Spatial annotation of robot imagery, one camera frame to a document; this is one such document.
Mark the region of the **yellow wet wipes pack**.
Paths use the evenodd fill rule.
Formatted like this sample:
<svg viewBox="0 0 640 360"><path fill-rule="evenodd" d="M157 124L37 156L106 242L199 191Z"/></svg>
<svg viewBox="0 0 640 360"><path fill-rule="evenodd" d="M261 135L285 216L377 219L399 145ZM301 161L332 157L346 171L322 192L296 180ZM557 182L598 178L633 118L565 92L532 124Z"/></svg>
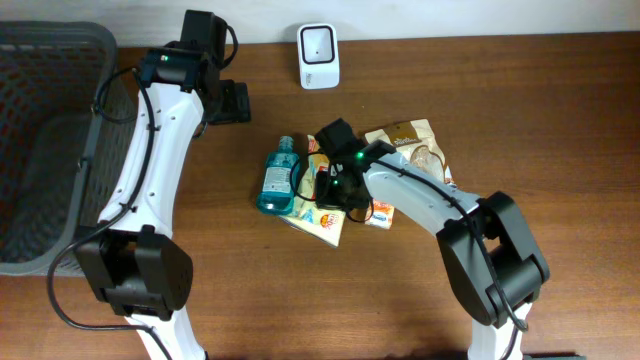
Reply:
<svg viewBox="0 0 640 360"><path fill-rule="evenodd" d="M321 147L313 135L307 136L307 153L309 157L301 157L299 163L300 172L294 181L297 192L305 197L294 198L292 213L281 216L288 225L308 235L314 236L324 243L337 248L340 242L342 227L345 221L345 212L334 209L323 209L316 205L317 190L323 193L322 185L316 186L316 176L325 175L328 170L329 160L326 155L320 154Z"/></svg>

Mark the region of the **small orange box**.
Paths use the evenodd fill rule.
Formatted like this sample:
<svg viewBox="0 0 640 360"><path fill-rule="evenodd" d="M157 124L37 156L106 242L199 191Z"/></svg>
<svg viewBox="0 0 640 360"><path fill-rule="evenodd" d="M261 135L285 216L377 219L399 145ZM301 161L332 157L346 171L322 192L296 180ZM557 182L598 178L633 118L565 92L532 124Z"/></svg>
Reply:
<svg viewBox="0 0 640 360"><path fill-rule="evenodd" d="M393 223L395 208L384 202L373 200L373 207L367 210L365 224L389 230Z"/></svg>

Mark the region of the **blue mouthwash bottle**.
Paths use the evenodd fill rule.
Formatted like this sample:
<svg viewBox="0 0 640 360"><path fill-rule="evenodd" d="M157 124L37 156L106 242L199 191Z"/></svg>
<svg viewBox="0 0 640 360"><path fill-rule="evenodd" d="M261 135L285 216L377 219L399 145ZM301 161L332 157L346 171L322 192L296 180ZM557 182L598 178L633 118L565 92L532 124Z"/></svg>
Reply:
<svg viewBox="0 0 640 360"><path fill-rule="evenodd" d="M294 207L291 175L296 175L299 156L293 150L294 140L282 136L277 150L267 156L262 190L256 206L264 214L286 216Z"/></svg>

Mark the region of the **beige snack pouch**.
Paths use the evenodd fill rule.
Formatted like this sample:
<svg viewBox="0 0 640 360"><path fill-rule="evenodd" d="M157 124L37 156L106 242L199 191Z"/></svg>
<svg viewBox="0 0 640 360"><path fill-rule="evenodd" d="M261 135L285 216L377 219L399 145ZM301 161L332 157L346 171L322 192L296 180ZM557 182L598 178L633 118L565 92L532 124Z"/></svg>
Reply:
<svg viewBox="0 0 640 360"><path fill-rule="evenodd" d="M446 157L427 119L394 123L368 132L364 137L368 143L382 140L391 144L412 165L456 188Z"/></svg>

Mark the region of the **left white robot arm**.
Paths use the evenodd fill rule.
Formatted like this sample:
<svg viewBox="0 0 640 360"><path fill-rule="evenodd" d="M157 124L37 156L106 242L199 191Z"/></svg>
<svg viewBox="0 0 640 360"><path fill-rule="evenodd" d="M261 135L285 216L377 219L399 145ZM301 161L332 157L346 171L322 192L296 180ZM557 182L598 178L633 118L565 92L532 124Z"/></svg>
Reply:
<svg viewBox="0 0 640 360"><path fill-rule="evenodd" d="M173 208L198 128L251 119L244 83L223 80L233 28L212 12L188 10L179 40L152 48L134 73L134 133L96 232L73 248L97 300L125 318L153 359L205 359L186 303L190 256L173 242Z"/></svg>

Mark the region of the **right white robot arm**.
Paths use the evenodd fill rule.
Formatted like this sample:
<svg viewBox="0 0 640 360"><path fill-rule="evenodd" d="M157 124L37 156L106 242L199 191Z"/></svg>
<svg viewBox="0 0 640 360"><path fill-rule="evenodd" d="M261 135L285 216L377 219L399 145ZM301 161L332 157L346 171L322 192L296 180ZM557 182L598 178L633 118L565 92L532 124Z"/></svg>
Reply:
<svg viewBox="0 0 640 360"><path fill-rule="evenodd" d="M470 359L522 359L526 317L549 265L515 201L482 198L437 180L391 144L367 144L337 119L315 136L328 158L316 203L345 212L388 203L433 235L450 287L472 319Z"/></svg>

